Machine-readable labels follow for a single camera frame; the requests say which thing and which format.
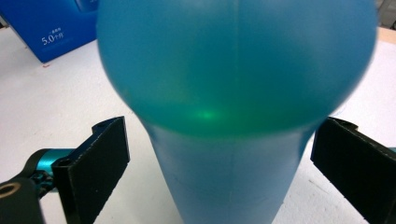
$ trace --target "blue box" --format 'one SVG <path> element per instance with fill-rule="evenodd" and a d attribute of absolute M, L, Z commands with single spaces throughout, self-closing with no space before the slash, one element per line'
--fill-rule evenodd
<path fill-rule="evenodd" d="M 42 63 L 96 38 L 98 0 L 0 0 L 0 14 Z"/>

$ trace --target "white table surface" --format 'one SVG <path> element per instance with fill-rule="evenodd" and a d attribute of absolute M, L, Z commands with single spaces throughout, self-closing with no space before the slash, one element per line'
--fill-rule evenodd
<path fill-rule="evenodd" d="M 96 41 L 45 64 L 11 29 L 0 30 L 0 48 L 0 182 L 40 148 L 77 147 L 92 125 L 124 116 L 131 161 L 95 223 L 182 223 L 146 132 L 106 79 Z M 394 147 L 395 88 L 396 45 L 378 41 L 363 81 L 334 115 Z M 309 160 L 311 147 L 274 223 L 367 223 Z M 47 223 L 65 223 L 58 194 L 41 206 Z"/>

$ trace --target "black plastic part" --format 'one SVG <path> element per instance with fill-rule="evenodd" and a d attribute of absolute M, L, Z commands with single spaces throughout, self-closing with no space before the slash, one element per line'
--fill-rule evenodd
<path fill-rule="evenodd" d="M 43 224 L 35 183 L 16 177 L 0 184 L 0 223 Z"/>
<path fill-rule="evenodd" d="M 92 130 L 81 146 L 52 164 L 68 223 L 93 223 L 129 162 L 123 117 Z"/>
<path fill-rule="evenodd" d="M 27 160 L 27 162 L 25 163 L 22 171 L 17 174 L 16 176 L 14 176 L 13 178 L 17 178 L 17 177 L 30 177 L 31 175 L 33 175 L 35 173 L 35 168 L 37 167 L 38 163 L 40 162 L 41 157 L 43 157 L 44 154 L 46 154 L 46 152 L 48 152 L 49 149 L 40 149 L 38 151 L 36 151 L 35 153 L 33 153 L 29 159 Z"/>
<path fill-rule="evenodd" d="M 327 118 L 312 162 L 370 223 L 396 223 L 396 153 L 350 122 Z"/>

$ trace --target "hole in bracket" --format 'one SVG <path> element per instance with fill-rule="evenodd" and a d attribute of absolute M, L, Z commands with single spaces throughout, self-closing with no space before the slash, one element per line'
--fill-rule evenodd
<path fill-rule="evenodd" d="M 17 192 L 18 189 L 20 189 L 21 184 L 18 182 L 14 183 L 9 183 L 5 184 L 0 187 L 0 199 L 6 198 L 9 195 L 12 195 L 13 193 Z"/>

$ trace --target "blue cardboard box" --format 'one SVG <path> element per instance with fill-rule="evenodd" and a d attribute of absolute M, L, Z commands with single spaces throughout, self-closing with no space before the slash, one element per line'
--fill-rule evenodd
<path fill-rule="evenodd" d="M 96 38 L 98 0 L 0 0 L 0 13 L 42 63 Z"/>

